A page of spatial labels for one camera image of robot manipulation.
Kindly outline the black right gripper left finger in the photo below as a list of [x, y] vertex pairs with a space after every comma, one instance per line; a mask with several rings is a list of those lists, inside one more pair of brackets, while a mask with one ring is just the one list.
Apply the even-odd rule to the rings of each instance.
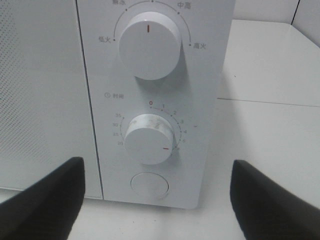
[[0, 205], [2, 240], [68, 239], [86, 191], [82, 157], [72, 157]]

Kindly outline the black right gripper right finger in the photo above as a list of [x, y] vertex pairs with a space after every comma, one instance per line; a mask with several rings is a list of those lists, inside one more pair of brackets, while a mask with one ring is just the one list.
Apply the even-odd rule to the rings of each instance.
[[320, 210], [245, 160], [231, 171], [231, 205], [247, 240], [318, 240]]

